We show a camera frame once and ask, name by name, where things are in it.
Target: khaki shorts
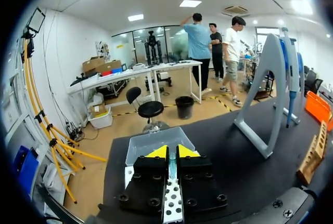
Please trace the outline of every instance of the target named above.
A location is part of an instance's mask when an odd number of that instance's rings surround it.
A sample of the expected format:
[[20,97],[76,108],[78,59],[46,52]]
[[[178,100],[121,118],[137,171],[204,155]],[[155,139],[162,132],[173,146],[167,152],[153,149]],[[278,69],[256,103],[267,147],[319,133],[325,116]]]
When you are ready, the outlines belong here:
[[238,62],[236,61],[229,61],[228,69],[227,69],[227,76],[229,76],[229,79],[231,81],[237,82],[237,68],[238,68]]

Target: black pants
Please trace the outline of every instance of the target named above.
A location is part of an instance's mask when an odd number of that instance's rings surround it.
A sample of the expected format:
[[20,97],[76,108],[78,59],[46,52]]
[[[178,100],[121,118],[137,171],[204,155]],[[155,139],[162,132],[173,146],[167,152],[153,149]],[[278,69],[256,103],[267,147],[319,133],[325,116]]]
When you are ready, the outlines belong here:
[[[202,62],[201,64],[201,90],[205,90],[207,88],[207,82],[208,82],[208,73],[209,73],[209,62],[210,59],[193,59],[195,61]],[[199,85],[199,67],[193,67],[192,68],[193,76]]]
[[224,71],[223,71],[222,54],[212,53],[212,57],[213,57],[215,77],[218,77],[220,75],[220,78],[223,78]]

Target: window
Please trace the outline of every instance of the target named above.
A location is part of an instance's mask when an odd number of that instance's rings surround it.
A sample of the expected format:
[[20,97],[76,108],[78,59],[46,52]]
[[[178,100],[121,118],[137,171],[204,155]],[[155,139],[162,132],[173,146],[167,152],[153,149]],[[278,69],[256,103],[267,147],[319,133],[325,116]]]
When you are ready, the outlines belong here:
[[258,51],[262,52],[262,49],[265,45],[267,36],[272,33],[277,36],[280,36],[280,29],[279,28],[256,28],[257,32],[257,43],[261,43],[261,45],[258,46]]
[[188,59],[187,33],[179,25],[145,28],[115,35],[112,37],[111,58],[121,60],[128,68],[136,63],[147,64],[145,42],[148,41],[150,31],[154,31],[156,40],[161,42],[164,63]]

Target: man in blue shirt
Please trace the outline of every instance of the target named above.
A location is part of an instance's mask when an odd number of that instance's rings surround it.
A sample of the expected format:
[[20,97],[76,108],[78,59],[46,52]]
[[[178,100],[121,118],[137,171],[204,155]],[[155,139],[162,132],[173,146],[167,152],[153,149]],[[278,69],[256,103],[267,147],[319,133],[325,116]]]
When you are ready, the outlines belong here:
[[[192,18],[194,24],[186,24],[186,22]],[[209,62],[210,62],[210,33],[207,28],[201,25],[202,15],[199,13],[192,14],[181,22],[181,27],[188,34],[188,56],[193,60],[202,62],[201,65],[201,89],[202,94],[212,91],[207,87]],[[193,76],[199,85],[199,68],[193,67]]]

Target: bolt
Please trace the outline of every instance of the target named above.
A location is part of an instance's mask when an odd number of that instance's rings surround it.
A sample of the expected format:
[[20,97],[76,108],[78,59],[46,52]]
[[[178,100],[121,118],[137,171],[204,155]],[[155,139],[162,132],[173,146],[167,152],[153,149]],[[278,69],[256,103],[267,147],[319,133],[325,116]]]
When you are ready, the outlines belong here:
[[286,218],[290,218],[292,216],[293,212],[291,209],[287,209],[283,212],[283,216]]
[[206,173],[205,177],[206,177],[206,178],[212,178],[212,177],[213,177],[213,174],[212,174],[212,173]]
[[191,175],[185,175],[185,176],[184,176],[184,179],[190,181],[190,180],[193,179],[193,177],[192,177]]
[[122,194],[119,196],[119,201],[121,202],[127,202],[129,200],[129,197],[125,194]]
[[282,207],[283,206],[283,202],[281,201],[281,200],[279,200],[279,199],[277,199],[277,200],[275,200],[274,202],[273,202],[273,207],[274,208],[280,208],[280,207]]
[[148,201],[148,205],[151,207],[157,207],[161,204],[160,199],[158,198],[150,198]]
[[152,178],[154,180],[161,180],[162,179],[162,177],[160,175],[154,175]]
[[197,200],[196,199],[188,199],[187,201],[186,201],[186,204],[187,204],[187,206],[189,206],[189,207],[194,207],[194,206],[196,206],[197,205]]
[[135,173],[134,175],[133,175],[133,178],[135,178],[135,179],[139,179],[141,177],[141,175],[139,174],[139,173]]
[[227,200],[227,196],[225,194],[219,194],[216,198],[219,202],[224,202]]

